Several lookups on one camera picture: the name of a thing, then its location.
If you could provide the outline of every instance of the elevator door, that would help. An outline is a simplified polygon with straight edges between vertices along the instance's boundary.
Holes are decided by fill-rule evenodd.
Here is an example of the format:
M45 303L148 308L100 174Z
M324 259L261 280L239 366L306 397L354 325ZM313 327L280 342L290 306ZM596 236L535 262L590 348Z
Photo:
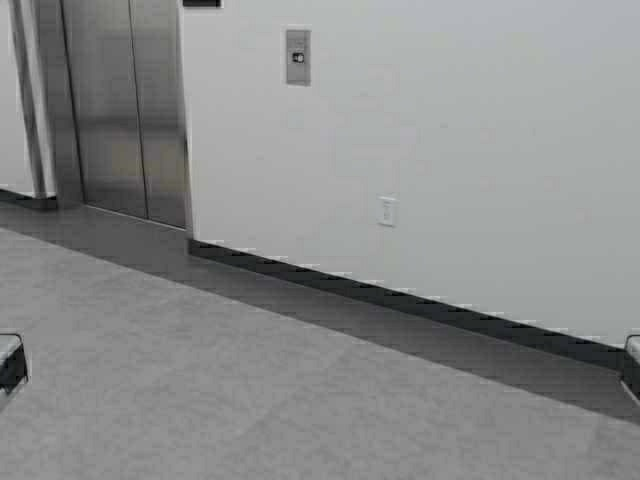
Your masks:
M63 0L85 200L184 226L175 0Z

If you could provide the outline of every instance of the electrical outlet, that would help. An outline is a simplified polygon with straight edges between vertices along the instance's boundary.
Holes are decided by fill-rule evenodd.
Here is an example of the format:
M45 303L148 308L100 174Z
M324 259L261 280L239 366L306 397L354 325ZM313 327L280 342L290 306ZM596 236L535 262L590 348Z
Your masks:
M395 227L398 201L392 197L378 197L378 200L380 201L378 223L385 227Z

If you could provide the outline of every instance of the hallway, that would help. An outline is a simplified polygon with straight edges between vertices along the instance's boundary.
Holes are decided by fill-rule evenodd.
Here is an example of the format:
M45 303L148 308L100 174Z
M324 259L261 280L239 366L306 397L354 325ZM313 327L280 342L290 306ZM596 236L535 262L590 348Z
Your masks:
M637 475L616 372L190 258L183 236L0 205L0 329L31 368L3 480Z

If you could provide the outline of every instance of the metal frame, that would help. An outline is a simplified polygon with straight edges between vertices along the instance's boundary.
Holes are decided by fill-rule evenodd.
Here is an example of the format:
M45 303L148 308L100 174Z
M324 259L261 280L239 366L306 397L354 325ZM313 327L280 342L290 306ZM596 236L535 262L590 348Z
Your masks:
M13 25L13 46L16 54L18 79L20 82L20 97L24 116L24 128L27 136L27 149L31 164L33 180L33 197L43 199L47 197L42 152L40 151L39 132L36 124L36 111L33 99L33 85L25 33L25 21L21 0L10 0L11 23Z

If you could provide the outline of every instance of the white wall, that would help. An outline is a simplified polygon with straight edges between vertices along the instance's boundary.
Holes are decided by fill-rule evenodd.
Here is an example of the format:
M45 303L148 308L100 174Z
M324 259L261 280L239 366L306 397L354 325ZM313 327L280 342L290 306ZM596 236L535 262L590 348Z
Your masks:
M637 0L225 4L182 19L197 240L609 345L640 327ZM311 88L283 81L298 24Z
M32 12L25 5L25 16ZM0 161L0 189L33 196L34 185L31 174L29 150L24 125L22 100L18 81L16 56L13 46L13 29L9 0L0 0L0 147L2 160ZM29 31L27 44L30 51L29 65L32 85L42 85L36 50L34 31ZM55 195L52 172L52 153L47 141L48 125L44 111L43 91L34 88L34 103L36 105L36 124L39 130L38 148L41 150L43 171L45 175L46 194Z

